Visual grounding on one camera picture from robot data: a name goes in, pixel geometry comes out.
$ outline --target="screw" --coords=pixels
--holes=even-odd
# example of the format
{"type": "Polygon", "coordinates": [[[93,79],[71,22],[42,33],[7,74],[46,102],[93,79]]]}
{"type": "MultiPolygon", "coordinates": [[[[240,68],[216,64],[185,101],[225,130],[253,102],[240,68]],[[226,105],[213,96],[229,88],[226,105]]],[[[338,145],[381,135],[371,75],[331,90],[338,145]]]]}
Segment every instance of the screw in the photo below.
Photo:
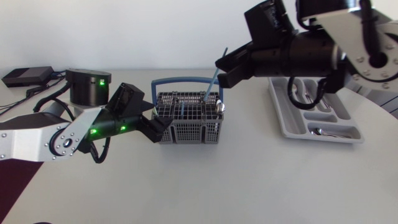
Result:
{"type": "Polygon", "coordinates": [[[355,75],[353,75],[353,78],[354,78],[355,81],[358,81],[359,80],[359,75],[355,74],[355,75]]]}
{"type": "Polygon", "coordinates": [[[365,61],[365,58],[364,57],[359,57],[359,58],[356,59],[356,61],[359,62],[359,63],[362,63],[362,62],[365,61]]]}
{"type": "Polygon", "coordinates": [[[392,49],[394,49],[394,46],[392,44],[387,44],[386,45],[386,49],[387,50],[392,50],[392,49]]]}
{"type": "Polygon", "coordinates": [[[382,87],[383,87],[383,89],[388,89],[388,88],[390,88],[390,87],[388,86],[388,83],[383,83],[382,87]]]}

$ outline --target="cutlery tray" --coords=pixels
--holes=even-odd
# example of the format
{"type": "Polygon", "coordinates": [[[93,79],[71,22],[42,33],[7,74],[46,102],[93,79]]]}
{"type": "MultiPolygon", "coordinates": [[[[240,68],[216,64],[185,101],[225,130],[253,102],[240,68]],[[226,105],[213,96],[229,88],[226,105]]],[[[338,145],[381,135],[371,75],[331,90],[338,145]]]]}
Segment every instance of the cutlery tray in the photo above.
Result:
{"type": "MultiPolygon", "coordinates": [[[[296,108],[287,96],[287,83],[289,78],[269,78],[269,92],[279,118],[282,134],[287,138],[311,139],[317,141],[362,143],[363,135],[354,119],[349,115],[344,104],[336,94],[325,94],[323,99],[331,106],[327,108],[322,101],[311,110],[296,108]],[[348,138],[336,138],[333,136],[314,135],[316,128],[322,128],[327,134],[346,136],[348,138]]],[[[313,78],[296,78],[297,99],[302,103],[308,103],[305,96],[307,87],[311,99],[315,99],[317,92],[317,80],[313,78]]]]}

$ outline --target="cutlery basket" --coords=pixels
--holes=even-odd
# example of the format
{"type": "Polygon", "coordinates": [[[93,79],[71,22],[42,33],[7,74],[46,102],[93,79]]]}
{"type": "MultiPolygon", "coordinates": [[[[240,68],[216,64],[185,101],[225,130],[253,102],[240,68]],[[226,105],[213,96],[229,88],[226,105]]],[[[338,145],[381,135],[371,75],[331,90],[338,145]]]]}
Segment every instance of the cutlery basket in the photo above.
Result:
{"type": "Polygon", "coordinates": [[[223,89],[219,86],[219,92],[211,92],[206,101],[203,101],[205,91],[156,93],[157,85],[178,82],[210,83],[211,78],[173,77],[152,81],[152,102],[157,112],[152,116],[173,118],[159,143],[217,144],[224,115],[216,112],[216,102],[223,101],[223,89]]]}

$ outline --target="black device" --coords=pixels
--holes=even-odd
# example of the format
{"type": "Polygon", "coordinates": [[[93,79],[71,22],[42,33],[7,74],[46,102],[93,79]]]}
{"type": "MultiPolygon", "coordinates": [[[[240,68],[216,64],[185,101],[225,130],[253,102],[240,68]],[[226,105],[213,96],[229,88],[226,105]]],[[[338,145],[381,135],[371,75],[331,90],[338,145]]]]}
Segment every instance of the black device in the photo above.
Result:
{"type": "MultiPolygon", "coordinates": [[[[296,0],[297,21],[307,30],[301,33],[290,23],[282,0],[266,0],[254,6],[244,13],[252,41],[216,61],[216,66],[226,72],[218,75],[220,86],[232,88],[253,76],[290,77],[287,87],[289,99],[303,110],[313,108],[324,93],[336,93],[343,88],[347,74],[354,75],[354,79],[362,83],[380,83],[375,86],[367,82],[370,88],[388,89],[388,82],[396,76],[385,79],[385,75],[378,77],[377,73],[380,72],[378,69],[391,67],[388,62],[393,58],[387,59],[389,52],[384,53],[386,50],[380,47],[376,25],[391,20],[373,10],[370,0],[360,0],[359,5],[360,11],[351,12],[349,9],[357,6],[356,0],[296,0]],[[362,26],[363,33],[346,31],[339,34],[339,22],[362,26]],[[363,42],[358,42],[356,35],[362,35],[363,42]],[[363,57],[355,55],[355,49],[351,48],[354,43],[358,48],[366,49],[365,54],[361,53],[363,57]],[[358,70],[361,62],[366,63],[366,68],[358,70]],[[374,80],[370,77],[373,74],[376,76],[374,80]],[[312,104],[306,105],[293,98],[294,77],[323,78],[312,104]]],[[[387,35],[397,40],[396,36],[387,35]]]]}
{"type": "Polygon", "coordinates": [[[5,123],[7,126],[3,126],[7,129],[31,129],[33,124],[20,122],[29,119],[35,119],[34,124],[41,124],[38,128],[42,130],[47,130],[51,125],[57,126],[41,136],[41,141],[45,141],[44,149],[42,149],[42,144],[32,147],[32,150],[38,151],[32,155],[39,155],[39,158],[25,157],[25,154],[21,154],[22,157],[19,159],[32,161],[67,159],[76,151],[80,151],[91,153],[96,163],[102,163],[108,153],[112,136],[137,130],[152,142],[159,142],[173,120],[158,116],[149,120],[143,116],[143,111],[150,110],[155,105],[144,101],[144,92],[128,83],[120,84],[108,102],[110,73],[83,69],[69,69],[66,73],[66,85],[50,96],[42,98],[34,107],[34,114],[13,118],[5,123]],[[67,90],[70,90],[72,102],[69,105],[57,98],[67,90]],[[41,107],[49,101],[55,101],[55,103],[43,112],[39,112],[41,107]],[[68,106],[75,108],[77,117],[68,106]],[[69,114],[71,121],[60,119],[64,111],[69,114]],[[98,154],[93,142],[99,139],[105,139],[101,155],[98,154]]]}
{"type": "Polygon", "coordinates": [[[101,106],[108,103],[111,74],[86,69],[68,69],[66,79],[72,83],[70,101],[83,106],[101,106]]]}
{"type": "Polygon", "coordinates": [[[51,80],[54,70],[51,66],[17,68],[8,73],[1,80],[7,87],[19,87],[30,85],[46,85],[51,80]]]}

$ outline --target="spoon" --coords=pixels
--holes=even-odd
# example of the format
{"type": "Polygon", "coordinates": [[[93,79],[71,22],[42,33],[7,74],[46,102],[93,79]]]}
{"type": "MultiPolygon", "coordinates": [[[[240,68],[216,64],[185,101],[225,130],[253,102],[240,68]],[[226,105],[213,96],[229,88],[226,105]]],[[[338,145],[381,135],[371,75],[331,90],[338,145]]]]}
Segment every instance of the spoon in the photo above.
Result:
{"type": "Polygon", "coordinates": [[[338,134],[328,134],[324,130],[322,130],[322,128],[316,128],[314,133],[317,134],[317,135],[331,136],[331,137],[335,137],[335,138],[350,138],[348,136],[341,136],[341,135],[338,135],[338,134]]]}
{"type": "Polygon", "coordinates": [[[292,91],[294,92],[296,100],[298,100],[297,93],[299,92],[299,89],[297,88],[297,85],[293,83],[292,91]]]}
{"type": "Polygon", "coordinates": [[[216,103],[216,113],[217,114],[224,114],[225,112],[225,105],[223,102],[221,102],[221,100],[217,100],[216,103]]]}

